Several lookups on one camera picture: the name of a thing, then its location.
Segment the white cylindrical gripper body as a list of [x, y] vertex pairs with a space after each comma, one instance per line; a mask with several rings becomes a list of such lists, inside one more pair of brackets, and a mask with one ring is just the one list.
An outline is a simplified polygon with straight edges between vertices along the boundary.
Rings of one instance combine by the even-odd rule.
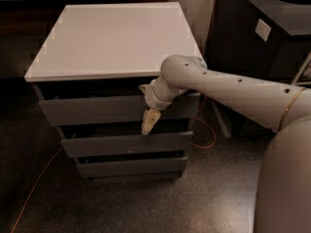
[[163, 111], [172, 104], [176, 97], [186, 92], [184, 88], [169, 85], [162, 76], [159, 76], [148, 84], [144, 98], [150, 109]]

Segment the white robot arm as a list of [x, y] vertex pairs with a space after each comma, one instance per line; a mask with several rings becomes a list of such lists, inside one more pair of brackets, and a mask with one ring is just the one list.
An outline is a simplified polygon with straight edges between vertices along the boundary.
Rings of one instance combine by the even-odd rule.
[[311, 233], [311, 90], [207, 68], [199, 57], [171, 55], [141, 84], [148, 110], [142, 133], [192, 89], [275, 133], [259, 171], [255, 233]]

